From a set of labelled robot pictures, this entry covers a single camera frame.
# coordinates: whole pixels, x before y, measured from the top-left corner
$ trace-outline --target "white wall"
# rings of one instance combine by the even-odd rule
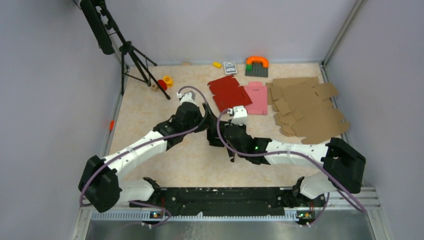
[[[423,239],[424,1],[367,1],[329,73],[395,238]]]
[[[355,0],[109,0],[127,41],[158,64],[324,59]]]
[[[0,1],[0,239],[70,238],[119,88],[72,0]]]

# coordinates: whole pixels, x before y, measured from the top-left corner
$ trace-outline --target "black tripod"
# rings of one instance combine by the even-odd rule
[[[150,79],[152,79],[154,81],[154,83],[162,91],[162,93],[165,95],[165,97],[168,100],[170,100],[171,97],[165,92],[165,90],[161,87],[161,85],[158,84],[158,81],[156,81],[156,78],[152,75],[152,73],[149,71],[149,68],[147,67],[147,61],[151,62],[154,66],[157,66],[157,64],[155,62],[153,62],[150,58],[148,58],[146,55],[144,55],[141,51],[139,51],[136,47],[134,47],[132,45],[131,41],[125,40],[124,36],[122,35],[121,31],[118,28],[118,25],[114,21],[111,13],[106,8],[105,2],[100,1],[99,5],[100,5],[100,8],[101,8],[100,13],[102,15],[106,16],[107,19],[108,19],[107,24],[105,24],[104,26],[106,27],[107,30],[111,30],[111,29],[115,30],[115,33],[112,33],[112,34],[117,34],[117,36],[119,37],[119,40],[122,42],[122,46],[119,48],[119,51],[121,52],[121,90],[120,90],[121,95],[124,95],[124,77],[128,76],[128,77],[131,77],[133,79],[137,79],[139,81],[146,83],[147,86],[149,86],[149,87],[152,85],[152,83],[150,82]],[[143,58],[146,59],[146,65],[140,60],[140,58],[137,56],[137,54],[135,52],[137,52]],[[135,67],[137,67],[137,69],[141,73],[141,76],[143,77],[143,79],[131,76],[128,73],[125,72],[125,61],[124,61],[124,59],[125,59],[125,55],[127,55],[127,54],[129,54],[129,56],[131,57],[132,61],[135,64]],[[149,78],[147,78],[143,69],[146,71]]]

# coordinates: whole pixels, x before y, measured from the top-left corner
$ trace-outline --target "robotic arm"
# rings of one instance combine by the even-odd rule
[[[207,103],[203,104],[205,115],[195,103],[195,94],[190,91],[180,96],[180,106],[175,115],[157,124],[146,136],[117,153],[100,159],[93,156],[87,161],[78,189],[100,213],[109,210],[118,202],[134,200],[148,201],[155,189],[150,182],[143,180],[142,189],[122,190],[119,180],[132,169],[152,156],[168,151],[181,143],[184,136],[207,130],[209,145],[224,147],[218,131],[226,144],[237,151],[240,158],[260,165],[294,164],[306,167],[322,166],[350,193],[359,193],[365,168],[365,158],[339,138],[332,138],[327,144],[289,144],[263,137],[251,137],[246,133],[247,111],[243,106],[230,110],[233,118],[219,121]],[[286,153],[272,154],[276,151]],[[294,152],[315,160],[315,164]],[[103,168],[94,178],[95,172]],[[322,171],[298,179],[293,186],[293,196],[301,201],[315,199],[319,195],[339,189]]]

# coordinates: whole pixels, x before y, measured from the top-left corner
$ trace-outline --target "table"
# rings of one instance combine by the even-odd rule
[[[207,83],[225,76],[222,68],[212,65],[150,66],[156,79],[173,78],[174,85],[166,91],[171,100],[160,92],[153,92],[141,81],[128,78],[110,153],[115,153],[146,135],[157,123],[175,113],[179,106],[176,92],[192,85],[200,89],[216,116],[219,111]],[[318,63],[270,64],[268,78],[244,76],[245,65],[237,65],[235,78],[245,86],[251,81],[271,82],[274,78],[318,77],[323,83]],[[141,78],[135,67],[130,75]],[[201,105],[201,97],[196,101]],[[253,137],[272,138],[285,143],[301,143],[300,137],[286,137],[275,124],[274,112],[268,106],[268,115],[249,115],[247,133]],[[137,181],[150,177],[161,187],[281,187],[293,186],[301,176],[316,173],[316,169],[294,165],[254,165],[236,157],[230,162],[223,147],[208,145],[206,131],[189,134],[184,141],[169,151],[156,155],[132,170],[124,179]]]

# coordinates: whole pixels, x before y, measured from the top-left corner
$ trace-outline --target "red round object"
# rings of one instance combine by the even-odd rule
[[[157,83],[163,88],[163,90],[166,91],[168,89],[167,84],[162,79],[157,80]]]

